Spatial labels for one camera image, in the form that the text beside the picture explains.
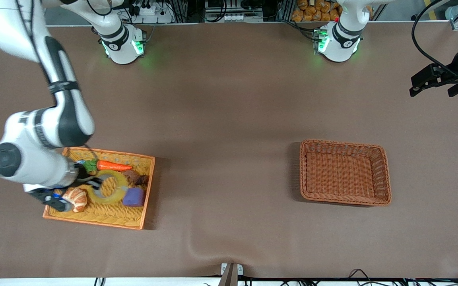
purple sponge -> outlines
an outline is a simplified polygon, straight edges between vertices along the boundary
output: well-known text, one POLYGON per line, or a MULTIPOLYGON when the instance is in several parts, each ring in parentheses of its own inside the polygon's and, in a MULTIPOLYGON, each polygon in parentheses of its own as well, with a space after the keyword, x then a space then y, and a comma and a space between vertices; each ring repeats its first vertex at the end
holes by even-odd
POLYGON ((127 207, 142 207, 144 191, 141 188, 129 188, 123 198, 123 205, 127 207))

brown table surface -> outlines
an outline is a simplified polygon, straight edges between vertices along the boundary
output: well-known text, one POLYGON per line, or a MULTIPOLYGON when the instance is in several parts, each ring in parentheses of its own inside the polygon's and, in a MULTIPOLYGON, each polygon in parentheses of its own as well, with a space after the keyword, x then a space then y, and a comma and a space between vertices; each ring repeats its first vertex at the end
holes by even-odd
MULTIPOLYGON (((147 230, 46 220, 0 179, 0 277, 200 276, 239 262, 249 276, 458 277, 458 98, 410 98, 429 63, 410 23, 371 23, 348 62, 315 56, 285 24, 157 27, 119 66, 89 28, 51 29, 96 122, 92 148, 157 157, 147 230), (299 193, 299 142, 382 145, 388 207, 313 203, 299 193)), ((422 23, 448 63, 458 33, 422 23)), ((13 112, 51 105, 37 64, 0 51, 0 138, 13 112)))

orange wicker basket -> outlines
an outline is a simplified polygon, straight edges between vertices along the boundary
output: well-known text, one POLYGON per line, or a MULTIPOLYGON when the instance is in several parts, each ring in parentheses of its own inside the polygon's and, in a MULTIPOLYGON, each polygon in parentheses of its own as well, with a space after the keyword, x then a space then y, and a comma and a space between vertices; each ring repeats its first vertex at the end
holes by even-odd
POLYGON ((378 145, 305 140, 300 184, 301 195, 311 201, 367 206, 391 202, 388 161, 378 145))
MULTIPOLYGON (((153 170, 155 167, 155 157, 114 152, 100 149, 86 148, 65 148, 62 152, 64 156, 70 157, 73 161, 95 159, 93 152, 98 159, 131 165, 133 170, 140 174, 146 174, 149 179, 145 185, 129 184, 129 187, 140 187, 145 190, 145 201, 143 207, 126 207, 121 203, 109 205, 106 203, 96 203, 87 199, 87 205, 84 211, 74 213, 73 211, 58 212, 49 206, 45 206, 43 217, 47 219, 64 220, 78 223, 96 224, 99 226, 114 226, 117 228, 130 228, 133 230, 142 230, 144 228, 144 219, 146 208, 149 201, 149 191, 151 190, 151 180, 153 179, 153 170)), ((109 178, 102 184, 101 192, 104 196, 109 196, 115 189, 116 181, 109 178)))

brown toy food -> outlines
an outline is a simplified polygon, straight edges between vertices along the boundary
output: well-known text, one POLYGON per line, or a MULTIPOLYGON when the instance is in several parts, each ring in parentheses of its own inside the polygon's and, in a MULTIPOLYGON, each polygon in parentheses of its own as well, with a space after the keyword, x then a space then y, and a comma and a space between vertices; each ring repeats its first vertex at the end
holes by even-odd
POLYGON ((293 16, 291 16, 291 20, 293 20, 293 22, 301 22, 301 20, 303 20, 303 11, 294 10, 293 16))
POLYGON ((330 15, 328 13, 321 14, 321 21, 329 21, 329 20, 330 20, 330 15))
POLYGON ((305 10, 309 6, 309 1, 308 0, 298 0, 297 2, 298 8, 301 10, 305 10))
POLYGON ((316 7, 309 6, 307 9, 305 9, 303 16, 305 16, 306 14, 310 14, 312 16, 312 15, 315 15, 316 12, 317 12, 316 7))
POLYGON ((312 21, 321 21, 321 11, 316 11, 316 14, 312 15, 312 21))
POLYGON ((330 11, 330 20, 335 21, 336 18, 338 18, 338 12, 337 9, 333 9, 330 11))
POLYGON ((328 13, 331 8, 331 2, 317 0, 316 1, 316 10, 321 11, 322 13, 328 13))
POLYGON ((149 179, 149 176, 137 174, 134 170, 127 170, 123 172, 123 175, 127 178, 128 183, 134 183, 135 185, 143 185, 149 179))
POLYGON ((309 13, 303 13, 303 21, 304 22, 312 21, 312 15, 309 13))
POLYGON ((74 213, 84 211, 84 207, 87 205, 86 192, 81 188, 69 188, 62 197, 73 204, 74 213))

translucent yellow ring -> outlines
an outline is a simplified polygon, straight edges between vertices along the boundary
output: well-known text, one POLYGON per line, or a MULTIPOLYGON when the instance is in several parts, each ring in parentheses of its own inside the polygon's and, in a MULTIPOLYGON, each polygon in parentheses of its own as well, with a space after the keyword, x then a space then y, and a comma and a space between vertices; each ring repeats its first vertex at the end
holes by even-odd
POLYGON ((123 197, 125 197, 125 194, 128 190, 128 185, 127 179, 122 173, 113 170, 101 170, 97 174, 97 178, 102 179, 103 181, 110 177, 116 179, 116 188, 114 192, 109 197, 104 197, 101 191, 102 186, 100 186, 99 190, 94 190, 92 186, 89 186, 87 189, 87 194, 89 195, 89 199, 91 201, 94 201, 95 203, 115 204, 118 201, 121 201, 123 197))

